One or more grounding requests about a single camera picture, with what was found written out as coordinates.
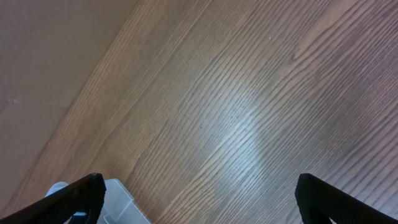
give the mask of white object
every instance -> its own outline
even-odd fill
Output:
[[[54,184],[45,195],[50,194],[66,187],[65,182]],[[105,180],[105,199],[104,205],[99,215],[97,223],[100,224],[150,224],[147,218],[133,203],[134,198],[118,179]]]

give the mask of wooden floor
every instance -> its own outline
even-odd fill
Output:
[[[395,1],[137,0],[2,215],[118,178],[152,223],[300,223],[310,172],[398,218]]]
[[[0,1],[0,217],[135,3]]]

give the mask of laminate flooring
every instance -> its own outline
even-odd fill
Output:
[[[0,217],[135,3],[0,1]]]
[[[152,223],[300,223],[309,172],[398,218],[398,2],[138,1],[3,215],[119,179]]]

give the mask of clear plastic container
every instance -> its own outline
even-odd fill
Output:
[[[118,179],[105,180],[104,205],[97,223],[149,224],[147,218],[134,204],[134,198]]]

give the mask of floor plank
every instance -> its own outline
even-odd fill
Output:
[[[0,2],[0,211],[136,2]]]
[[[394,1],[139,1],[3,214],[118,178],[153,223],[300,223],[310,172],[398,218]]]

